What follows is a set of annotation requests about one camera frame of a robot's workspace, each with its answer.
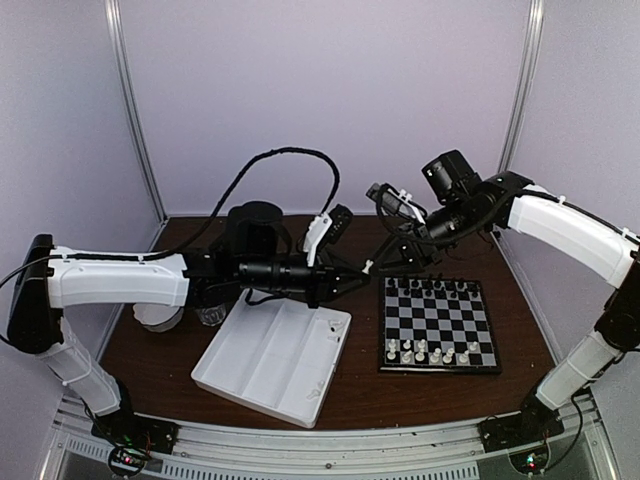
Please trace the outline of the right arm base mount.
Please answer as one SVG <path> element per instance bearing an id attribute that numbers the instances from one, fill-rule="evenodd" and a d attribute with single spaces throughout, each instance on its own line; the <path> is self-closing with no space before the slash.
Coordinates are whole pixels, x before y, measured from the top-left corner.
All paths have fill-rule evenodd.
<path id="1" fill-rule="evenodd" d="M 511 467 L 529 477 L 542 474 L 551 465 L 549 440 L 565 431 L 558 419 L 542 427 L 525 427 L 521 413 L 489 416 L 478 424 L 478 430 L 486 453 L 504 451 Z"/>

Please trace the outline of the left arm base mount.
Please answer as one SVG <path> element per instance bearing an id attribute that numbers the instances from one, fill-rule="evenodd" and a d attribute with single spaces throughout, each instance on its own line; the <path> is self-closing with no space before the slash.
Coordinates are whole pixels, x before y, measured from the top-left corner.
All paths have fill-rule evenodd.
<path id="1" fill-rule="evenodd" d="M 171 421 L 133 415 L 124 421 L 93 417 L 91 434 L 111 445 L 107 466 L 116 475 L 130 478 L 146 467 L 156 467 L 158 454 L 171 454 L 179 426 Z"/>

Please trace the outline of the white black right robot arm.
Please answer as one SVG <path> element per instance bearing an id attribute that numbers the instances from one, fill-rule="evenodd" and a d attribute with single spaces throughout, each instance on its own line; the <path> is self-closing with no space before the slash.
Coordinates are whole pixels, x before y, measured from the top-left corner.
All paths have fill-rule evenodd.
<path id="1" fill-rule="evenodd" d="M 422 173 L 441 205 L 429 215 L 387 183 L 366 193 L 392 238 L 433 253 L 481 230 L 511 229 L 575 259 L 614 289 L 593 330 L 523 400 L 512 430 L 533 441 L 577 392 L 638 349 L 639 238 L 520 174 L 481 179 L 458 150 L 438 156 Z"/>

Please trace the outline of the black white chess board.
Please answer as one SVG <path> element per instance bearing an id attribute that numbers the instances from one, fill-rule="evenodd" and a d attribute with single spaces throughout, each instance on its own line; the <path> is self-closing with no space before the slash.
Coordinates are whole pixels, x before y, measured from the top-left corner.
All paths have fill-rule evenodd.
<path id="1" fill-rule="evenodd" d="M 489 309 L 481 284 L 479 300 L 444 300 L 387 298 L 379 280 L 379 345 L 378 370 L 394 373 L 456 373 L 498 375 L 502 372 L 497 342 L 490 320 Z M 396 339 L 398 363 L 386 358 L 389 341 Z M 426 340 L 425 360 L 418 362 L 415 354 L 420 350 L 417 343 Z M 413 349 L 405 350 L 406 340 L 413 341 Z M 469 351 L 469 344 L 478 342 L 475 352 Z M 430 354 L 442 350 L 438 364 L 431 364 Z M 450 364 L 444 364 L 442 357 L 449 348 L 455 349 Z M 401 357 L 405 351 L 413 352 L 413 362 L 403 364 Z M 467 365 L 458 362 L 458 356 L 469 352 Z"/>

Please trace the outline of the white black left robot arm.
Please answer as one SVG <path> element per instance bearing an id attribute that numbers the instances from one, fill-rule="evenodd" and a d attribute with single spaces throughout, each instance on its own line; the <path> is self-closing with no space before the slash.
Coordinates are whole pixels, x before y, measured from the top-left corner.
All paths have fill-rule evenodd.
<path id="1" fill-rule="evenodd" d="M 303 249 L 282 224 L 274 204 L 251 201 L 232 208 L 223 233 L 208 247 L 116 254 L 55 246 L 37 235 L 23 265 L 11 273 L 14 291 L 6 343 L 42 356 L 59 380 L 73 390 L 98 425 L 123 444 L 144 433 L 125 385 L 97 366 L 63 318 L 69 306 L 143 304 L 166 309 L 163 321 L 183 308 L 202 309 L 237 299 L 245 288 L 271 299 L 303 295 L 311 308 L 333 301 L 370 281 L 372 265 L 354 266 L 325 251 L 351 222 L 351 211 L 336 205 L 315 217 Z"/>

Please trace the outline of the white plastic compartment tray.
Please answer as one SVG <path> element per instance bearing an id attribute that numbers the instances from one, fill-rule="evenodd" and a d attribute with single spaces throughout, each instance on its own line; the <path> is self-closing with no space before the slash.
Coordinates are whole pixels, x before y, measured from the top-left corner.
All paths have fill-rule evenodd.
<path id="1" fill-rule="evenodd" d="M 326 393 L 308 400 L 319 376 L 310 363 L 312 342 L 328 320 L 344 320 L 343 347 L 352 316 L 344 311 L 291 299 L 262 301 L 264 292 L 246 289 L 191 372 L 200 388 L 251 410 L 311 429 Z"/>

